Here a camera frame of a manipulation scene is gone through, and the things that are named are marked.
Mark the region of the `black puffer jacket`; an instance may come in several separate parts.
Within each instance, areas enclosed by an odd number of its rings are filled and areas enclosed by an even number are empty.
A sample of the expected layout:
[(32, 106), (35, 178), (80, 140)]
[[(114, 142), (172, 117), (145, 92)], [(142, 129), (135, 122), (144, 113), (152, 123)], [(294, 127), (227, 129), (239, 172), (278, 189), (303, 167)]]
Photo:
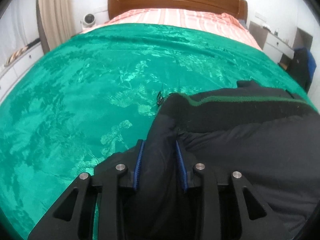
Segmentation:
[[(183, 191), (179, 142), (188, 174)], [(125, 239), (319, 239), (319, 114), (300, 96), (239, 81), (162, 103), (145, 139), (97, 165), (124, 164)]]

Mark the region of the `white nightstand cabinet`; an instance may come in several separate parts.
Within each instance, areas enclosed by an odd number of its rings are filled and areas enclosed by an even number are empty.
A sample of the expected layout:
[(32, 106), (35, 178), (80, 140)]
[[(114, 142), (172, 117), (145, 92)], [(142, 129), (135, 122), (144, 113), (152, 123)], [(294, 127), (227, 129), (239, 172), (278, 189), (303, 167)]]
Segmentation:
[(279, 37), (272, 34), (262, 26), (251, 22), (249, 32), (256, 40), (262, 51), (276, 64), (288, 65), (294, 56), (293, 49), (285, 44)]

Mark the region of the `dark coat on chair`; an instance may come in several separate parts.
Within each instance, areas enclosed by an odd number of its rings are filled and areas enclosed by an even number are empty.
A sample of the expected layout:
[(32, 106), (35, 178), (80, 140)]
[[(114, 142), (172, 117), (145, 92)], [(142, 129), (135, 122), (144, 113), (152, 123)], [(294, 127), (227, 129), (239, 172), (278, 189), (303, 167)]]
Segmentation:
[(286, 70), (287, 74), (289, 74), (289, 76), (291, 76), (306, 93), (311, 86), (308, 60), (308, 50), (306, 48), (297, 49)]

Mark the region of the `pink plaid bed sheet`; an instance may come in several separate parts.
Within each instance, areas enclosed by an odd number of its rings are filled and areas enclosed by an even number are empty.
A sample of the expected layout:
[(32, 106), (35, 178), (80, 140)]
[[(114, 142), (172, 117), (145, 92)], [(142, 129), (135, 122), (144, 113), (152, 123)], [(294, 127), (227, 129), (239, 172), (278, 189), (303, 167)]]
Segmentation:
[(104, 24), (85, 28), (82, 33), (114, 24), (146, 23), (205, 31), (235, 40), (260, 50), (257, 41), (245, 28), (245, 22), (230, 14), (192, 11), (186, 9), (149, 8), (134, 9), (120, 14)]

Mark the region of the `patterned cloth on dresser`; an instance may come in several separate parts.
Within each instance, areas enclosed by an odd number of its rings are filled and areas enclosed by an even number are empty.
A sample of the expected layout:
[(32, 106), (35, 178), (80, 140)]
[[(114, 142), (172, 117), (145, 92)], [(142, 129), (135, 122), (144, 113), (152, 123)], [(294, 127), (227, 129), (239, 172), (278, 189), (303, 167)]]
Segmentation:
[(23, 48), (15, 51), (14, 53), (11, 54), (11, 56), (7, 59), (6, 63), (4, 64), (5, 67), (9, 66), (12, 64), (16, 59), (18, 59), (21, 55), (23, 55), (26, 51), (28, 51), (30, 48), (33, 46), (37, 45), (40, 42), (40, 38), (37, 38), (33, 40), (33, 42), (27, 44)]

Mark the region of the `green floral blanket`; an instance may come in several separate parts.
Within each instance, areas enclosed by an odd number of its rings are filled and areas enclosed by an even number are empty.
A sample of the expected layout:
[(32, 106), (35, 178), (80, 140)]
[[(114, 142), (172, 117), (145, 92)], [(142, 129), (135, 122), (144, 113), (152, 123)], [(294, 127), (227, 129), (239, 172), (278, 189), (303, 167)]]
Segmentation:
[(80, 34), (41, 58), (1, 104), (1, 210), (26, 239), (72, 180), (146, 137), (156, 96), (256, 81), (306, 92), (263, 52), (220, 35), (158, 24)]

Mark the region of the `white long dresser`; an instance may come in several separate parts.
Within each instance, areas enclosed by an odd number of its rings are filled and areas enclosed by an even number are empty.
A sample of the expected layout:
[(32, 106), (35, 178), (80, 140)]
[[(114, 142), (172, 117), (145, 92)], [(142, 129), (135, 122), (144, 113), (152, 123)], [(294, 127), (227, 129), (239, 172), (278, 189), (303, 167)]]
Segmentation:
[(43, 49), (39, 39), (36, 39), (33, 46), (12, 61), (9, 65), (3, 66), (1, 70), (1, 103), (10, 94), (13, 88), (31, 70), (34, 64), (43, 57)]

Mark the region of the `beige curtain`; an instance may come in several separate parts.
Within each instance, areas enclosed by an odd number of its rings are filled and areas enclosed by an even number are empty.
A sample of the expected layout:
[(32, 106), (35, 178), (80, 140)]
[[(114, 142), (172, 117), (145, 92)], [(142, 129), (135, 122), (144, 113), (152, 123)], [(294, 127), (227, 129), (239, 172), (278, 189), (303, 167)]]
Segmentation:
[(75, 34), (72, 0), (36, 0), (36, 16), (45, 54)]

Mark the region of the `blue garment on chair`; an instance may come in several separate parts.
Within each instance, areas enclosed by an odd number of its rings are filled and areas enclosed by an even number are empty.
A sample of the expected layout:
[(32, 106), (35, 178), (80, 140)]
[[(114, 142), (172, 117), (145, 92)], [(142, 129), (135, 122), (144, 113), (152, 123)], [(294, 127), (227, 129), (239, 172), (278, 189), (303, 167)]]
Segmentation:
[(315, 70), (317, 68), (317, 64), (316, 64), (315, 58), (313, 57), (311, 51), (305, 47), (296, 48), (296, 49), (294, 49), (294, 51), (295, 51), (295, 54), (298, 53), (299, 51), (306, 51), (307, 58), (308, 58), (308, 60), (307, 60), (308, 72), (309, 72), (310, 80), (313, 80), (313, 76), (314, 76)]

